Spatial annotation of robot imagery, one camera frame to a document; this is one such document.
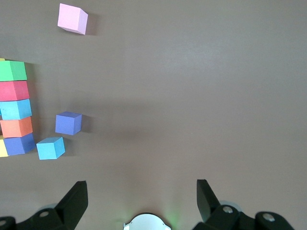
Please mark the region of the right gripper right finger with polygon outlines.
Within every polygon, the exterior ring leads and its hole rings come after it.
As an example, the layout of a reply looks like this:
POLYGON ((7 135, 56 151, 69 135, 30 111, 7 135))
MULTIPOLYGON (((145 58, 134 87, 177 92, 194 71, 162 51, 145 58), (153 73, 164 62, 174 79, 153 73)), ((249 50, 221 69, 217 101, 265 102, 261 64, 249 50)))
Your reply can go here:
POLYGON ((222 205, 205 179, 197 180, 197 206, 202 218, 195 230, 292 230, 281 215, 262 211, 251 218, 231 205, 222 205))

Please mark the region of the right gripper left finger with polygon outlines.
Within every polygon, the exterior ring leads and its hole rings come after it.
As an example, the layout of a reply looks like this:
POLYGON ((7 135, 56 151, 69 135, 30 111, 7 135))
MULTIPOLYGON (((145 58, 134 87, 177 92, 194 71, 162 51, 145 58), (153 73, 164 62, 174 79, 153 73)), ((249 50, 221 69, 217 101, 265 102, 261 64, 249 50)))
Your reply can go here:
POLYGON ((45 208, 23 222, 14 217, 0 218, 2 230, 73 230, 88 207, 86 181, 78 181, 54 208, 45 208))

